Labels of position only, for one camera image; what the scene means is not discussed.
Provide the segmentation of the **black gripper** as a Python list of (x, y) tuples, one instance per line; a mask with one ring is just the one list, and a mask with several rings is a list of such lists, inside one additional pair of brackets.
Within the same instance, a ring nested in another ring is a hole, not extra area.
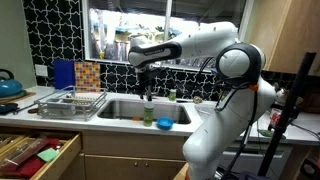
[(136, 70), (137, 81), (138, 81), (138, 94), (140, 98), (143, 98), (144, 95), (147, 96), (148, 100), (152, 99), (152, 80), (156, 77), (155, 68), (142, 68)]

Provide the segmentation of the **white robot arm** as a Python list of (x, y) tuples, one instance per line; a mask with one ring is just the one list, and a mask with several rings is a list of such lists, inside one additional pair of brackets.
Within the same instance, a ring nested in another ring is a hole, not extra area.
[(214, 177), (223, 151), (239, 136), (248, 135), (252, 124), (274, 102), (276, 92), (261, 77), (264, 53), (253, 44), (241, 42), (231, 22), (211, 23), (162, 43), (135, 37), (128, 61), (136, 70), (139, 92), (144, 93), (151, 79), (152, 63), (198, 57), (215, 59), (219, 79), (231, 86), (224, 100), (183, 145), (189, 179), (209, 180)]

